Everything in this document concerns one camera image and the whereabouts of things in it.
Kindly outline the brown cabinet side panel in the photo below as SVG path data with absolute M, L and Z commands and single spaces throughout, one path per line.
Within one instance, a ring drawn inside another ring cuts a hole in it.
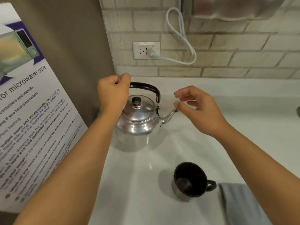
M 100 109 L 97 85 L 115 75 L 100 0 L 9 2 L 34 38 L 87 127 Z

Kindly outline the person's right hand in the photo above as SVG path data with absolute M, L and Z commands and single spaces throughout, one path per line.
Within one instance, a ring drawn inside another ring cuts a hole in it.
M 205 91 L 188 86 L 177 90 L 175 98 L 193 109 L 193 125 L 202 133 L 217 138 L 229 124 L 221 113 L 214 98 Z

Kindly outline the silver wall-mounted appliance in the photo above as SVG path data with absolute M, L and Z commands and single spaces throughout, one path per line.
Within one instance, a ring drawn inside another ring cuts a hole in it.
M 184 18 L 222 21 L 267 20 L 285 0 L 181 0 Z

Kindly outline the person's left forearm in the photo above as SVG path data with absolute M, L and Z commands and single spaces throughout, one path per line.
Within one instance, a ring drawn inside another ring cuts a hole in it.
M 103 107 L 100 117 L 26 203 L 13 225 L 88 225 L 122 110 Z

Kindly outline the grey folded cloth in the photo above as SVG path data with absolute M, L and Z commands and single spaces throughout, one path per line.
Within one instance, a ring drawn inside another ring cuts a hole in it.
M 229 225 L 273 225 L 247 185 L 220 183 L 219 188 Z

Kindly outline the person's left hand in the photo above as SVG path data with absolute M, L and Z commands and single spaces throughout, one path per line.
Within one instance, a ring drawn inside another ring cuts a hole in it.
M 100 79 L 97 86 L 101 110 L 117 117 L 121 115 L 129 96 L 129 89 L 118 85 L 119 77 L 111 75 Z

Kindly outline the white wall outlet plate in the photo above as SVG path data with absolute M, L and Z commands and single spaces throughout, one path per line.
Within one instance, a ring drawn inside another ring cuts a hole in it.
M 133 42 L 133 58 L 135 60 L 159 60 L 160 42 Z M 155 50 L 156 58 L 150 59 L 148 56 L 148 48 Z

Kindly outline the white microwave instruction poster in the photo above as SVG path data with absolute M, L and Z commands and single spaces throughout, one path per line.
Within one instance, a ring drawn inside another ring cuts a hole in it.
M 11 3 L 0 3 L 0 212 L 20 213 L 87 130 Z

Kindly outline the black mug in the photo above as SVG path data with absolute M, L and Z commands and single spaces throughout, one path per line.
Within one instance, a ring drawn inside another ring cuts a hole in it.
M 189 202 L 192 198 L 215 190 L 217 183 L 208 180 L 205 172 L 197 164 L 182 162 L 174 170 L 171 187 L 179 201 Z

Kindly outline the silver kettle with black handle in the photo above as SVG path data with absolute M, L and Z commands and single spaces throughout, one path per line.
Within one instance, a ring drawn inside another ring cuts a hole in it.
M 142 89 L 153 92 L 156 95 L 156 114 L 154 114 L 150 119 L 143 122 L 129 122 L 124 120 L 121 116 L 118 119 L 116 124 L 116 129 L 123 134 L 132 135 L 132 136 L 142 136 L 149 135 L 155 132 L 156 129 L 160 128 L 162 125 L 167 124 L 173 115 L 178 112 L 178 110 L 174 109 L 171 111 L 166 117 L 162 117 L 160 115 L 160 101 L 161 94 L 157 87 L 141 82 L 131 82 L 130 88 L 132 89 Z

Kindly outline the silver kettle lid black knob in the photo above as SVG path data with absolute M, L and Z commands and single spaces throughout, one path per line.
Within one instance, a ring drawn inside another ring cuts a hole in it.
M 156 114 L 156 105 L 148 97 L 143 95 L 131 95 L 128 97 L 121 117 L 129 122 L 143 122 Z

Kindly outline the person's right forearm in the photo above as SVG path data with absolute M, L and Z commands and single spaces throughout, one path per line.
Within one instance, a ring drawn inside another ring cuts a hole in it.
M 212 136 L 223 146 L 273 225 L 300 225 L 300 178 L 230 124 Z

